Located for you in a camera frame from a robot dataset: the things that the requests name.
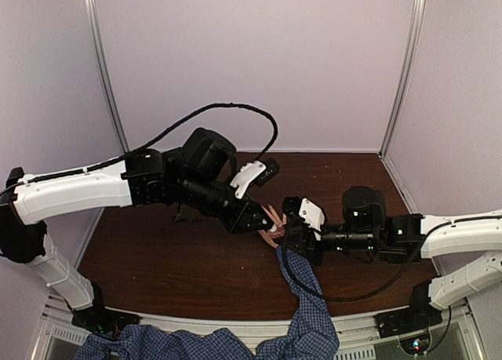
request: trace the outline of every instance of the wood grain surface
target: wood grain surface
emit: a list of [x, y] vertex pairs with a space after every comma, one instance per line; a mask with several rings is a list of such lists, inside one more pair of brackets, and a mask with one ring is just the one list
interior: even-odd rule
[[[353, 185], [382, 190], [388, 215], [406, 208], [376, 155], [271, 154], [282, 170], [253, 187], [262, 204], [280, 209], [287, 195], [309, 197], [329, 221], [341, 221], [342, 193]], [[240, 165], [253, 159], [239, 154]], [[265, 320], [292, 318], [297, 299], [278, 267], [275, 251], [257, 233], [230, 235], [218, 220], [173, 223], [174, 207], [106, 209], [80, 266], [104, 291], [108, 306], [184, 318]], [[201, 218], [184, 209], [183, 217]], [[353, 296], [386, 282], [399, 265], [363, 264], [325, 254], [315, 268], [324, 294]], [[331, 315], [349, 315], [408, 304], [414, 285], [435, 276], [429, 261], [413, 264], [388, 290], [368, 300], [329, 303]]]

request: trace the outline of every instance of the checkered fabric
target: checkered fabric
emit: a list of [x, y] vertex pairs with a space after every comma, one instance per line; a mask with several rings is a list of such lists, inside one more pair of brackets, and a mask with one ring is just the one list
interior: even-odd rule
[[[116, 342], [89, 336], [75, 359], [108, 360], [113, 351], [121, 360], [333, 360], [340, 342], [326, 302], [293, 283], [283, 266], [280, 246], [277, 258], [282, 274], [291, 291], [299, 298], [300, 305], [287, 335], [265, 340], [256, 349], [256, 356], [228, 329], [200, 337], [186, 331], [167, 334], [150, 325], [128, 325]], [[321, 292], [307, 260], [288, 250], [288, 262], [302, 283]]]

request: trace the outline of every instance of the metal corner post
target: metal corner post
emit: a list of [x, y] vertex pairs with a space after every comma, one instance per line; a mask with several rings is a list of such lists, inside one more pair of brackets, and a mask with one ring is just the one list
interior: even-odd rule
[[101, 39], [100, 24], [97, 16], [96, 0], [84, 0], [84, 6], [87, 17], [89, 18], [89, 26], [91, 35], [93, 36], [94, 52], [100, 72], [101, 85], [103, 86], [104, 96], [115, 129], [115, 135], [120, 143], [122, 153], [126, 153], [129, 151], [129, 145], [127, 144], [124, 128], [120, 120], [120, 115], [118, 114], [117, 103], [115, 102], [115, 96], [111, 88], [110, 73], [108, 72], [107, 61], [104, 55], [103, 40]]
[[405, 58], [402, 63], [401, 76], [399, 78], [398, 89], [395, 94], [394, 103], [392, 105], [391, 117], [385, 131], [384, 142], [380, 149], [380, 157], [385, 159], [389, 147], [391, 146], [392, 137], [394, 136], [398, 118], [401, 113], [402, 105], [404, 104], [406, 90], [408, 89], [409, 79], [415, 55], [417, 54], [418, 42], [422, 31], [422, 23], [424, 22], [425, 0], [414, 0], [409, 23], [408, 42], [406, 43]]

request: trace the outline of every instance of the white wall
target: white wall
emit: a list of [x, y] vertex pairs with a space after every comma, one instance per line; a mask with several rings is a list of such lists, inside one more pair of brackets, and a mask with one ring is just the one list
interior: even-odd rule
[[[0, 0], [0, 180], [119, 153], [98, 76], [82, 0]], [[73, 262], [93, 214], [47, 220]], [[48, 289], [3, 258], [0, 284], [0, 358], [22, 359]]]
[[[246, 102], [270, 111], [275, 150], [376, 151], [402, 66], [413, 0], [96, 0], [129, 144], [190, 111]], [[271, 128], [250, 113], [211, 113], [191, 129], [259, 150]]]
[[[427, 0], [389, 159], [424, 213], [502, 208], [502, 0]], [[442, 258], [447, 271], [472, 254]], [[502, 286], [469, 299], [500, 358]]]

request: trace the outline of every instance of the blue plaid shirt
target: blue plaid shirt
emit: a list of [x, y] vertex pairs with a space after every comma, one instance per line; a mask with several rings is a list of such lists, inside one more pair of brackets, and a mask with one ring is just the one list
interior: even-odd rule
[[[300, 305], [287, 335], [265, 340], [256, 349], [256, 355], [228, 329], [200, 337], [187, 331], [167, 334], [150, 325], [128, 325], [116, 342], [90, 335], [75, 359], [108, 360], [113, 351], [121, 360], [333, 360], [340, 342], [326, 302], [303, 291], [289, 278], [281, 247], [276, 251], [282, 274]], [[302, 283], [321, 292], [307, 260], [288, 250], [288, 262]]]

